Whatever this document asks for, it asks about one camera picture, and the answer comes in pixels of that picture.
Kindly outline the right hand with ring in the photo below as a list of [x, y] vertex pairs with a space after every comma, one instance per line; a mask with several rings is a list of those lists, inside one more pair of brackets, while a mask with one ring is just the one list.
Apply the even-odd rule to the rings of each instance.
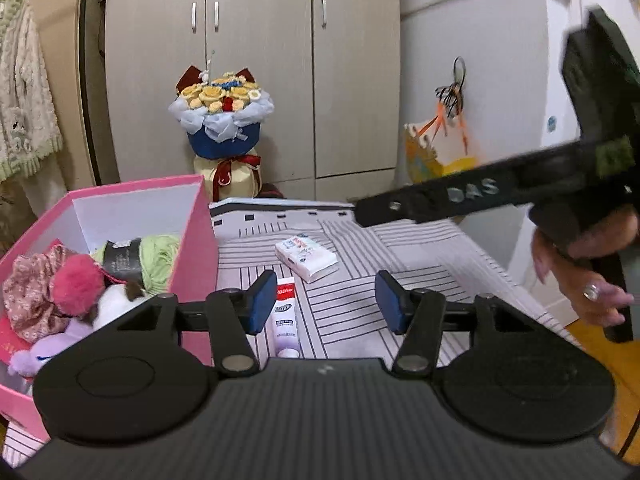
[[608, 282], [586, 263], [613, 255], [634, 244], [639, 236], [639, 215], [627, 206], [613, 212], [560, 252], [548, 236], [535, 230], [530, 244], [536, 277], [553, 275], [572, 309], [588, 324], [612, 327], [623, 324], [620, 309], [633, 301], [631, 294]]

